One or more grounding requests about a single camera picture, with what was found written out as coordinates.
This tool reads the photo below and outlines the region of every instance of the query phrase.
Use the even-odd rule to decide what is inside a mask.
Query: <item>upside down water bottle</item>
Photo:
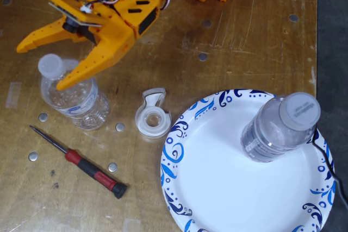
[[[78,61],[62,60],[55,54],[46,54],[38,64],[41,80],[41,95],[55,110],[67,116],[74,125],[84,130],[99,128],[109,113],[108,101],[98,90],[94,78],[90,78],[66,90],[58,91],[58,82],[65,78]]]
[[[275,97],[244,128],[241,144],[251,159],[273,161],[306,143],[319,117],[319,103],[307,93]]]

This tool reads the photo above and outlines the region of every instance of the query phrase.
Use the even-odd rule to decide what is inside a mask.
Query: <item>metal screw head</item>
[[[11,4],[11,0],[2,0],[3,5],[9,5]]]
[[[122,122],[119,122],[118,124],[116,124],[116,130],[117,131],[124,131],[125,130],[125,125]]]
[[[117,164],[116,163],[114,163],[114,162],[111,162],[110,164],[109,164],[109,172],[115,172],[115,171],[117,171]]]
[[[208,19],[206,19],[202,22],[202,26],[204,26],[206,28],[209,28],[211,25],[212,25],[212,22]]]
[[[299,17],[296,15],[290,15],[289,19],[292,21],[292,23],[296,23],[299,20]]]
[[[29,160],[30,161],[35,161],[38,159],[38,157],[39,157],[39,155],[37,152],[30,152],[29,153]]]
[[[48,115],[46,113],[43,112],[39,115],[40,122],[46,122],[47,119],[48,119]]]
[[[207,54],[204,54],[204,53],[200,53],[198,55],[198,58],[200,59],[200,61],[204,62],[206,61],[206,59],[208,58]]]

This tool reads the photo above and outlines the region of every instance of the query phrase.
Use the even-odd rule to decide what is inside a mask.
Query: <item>robotic arm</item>
[[[115,65],[155,22],[170,0],[50,1],[63,17],[30,33],[17,46],[17,52],[24,53],[65,39],[92,41],[95,47],[88,57],[58,83],[57,89],[63,90]]]

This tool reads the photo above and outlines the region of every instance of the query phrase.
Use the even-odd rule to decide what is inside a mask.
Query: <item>white tape dispenser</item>
[[[165,98],[164,88],[153,88],[142,93],[144,103],[135,114],[135,125],[145,137],[163,137],[171,126],[171,114],[160,108]]]

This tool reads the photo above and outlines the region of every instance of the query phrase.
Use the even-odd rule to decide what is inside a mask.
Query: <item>table surface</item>
[[[25,54],[16,45],[60,17],[47,0],[1,5],[0,224],[2,231],[179,231],[160,184],[165,138],[146,141],[134,116],[142,92],[164,87],[173,121],[197,100],[224,89],[276,94],[316,90],[316,0],[171,0],[158,21],[114,67],[96,76],[111,113],[83,131],[40,97],[37,70],[46,53],[83,59],[88,42],[57,42]],[[292,22],[290,15],[296,15]],[[211,26],[202,25],[210,20]],[[205,53],[202,62],[198,55]],[[48,120],[38,116],[46,112]],[[118,122],[124,132],[115,130]],[[92,181],[28,125],[48,132],[129,185],[120,200]],[[28,154],[38,152],[35,162]]]

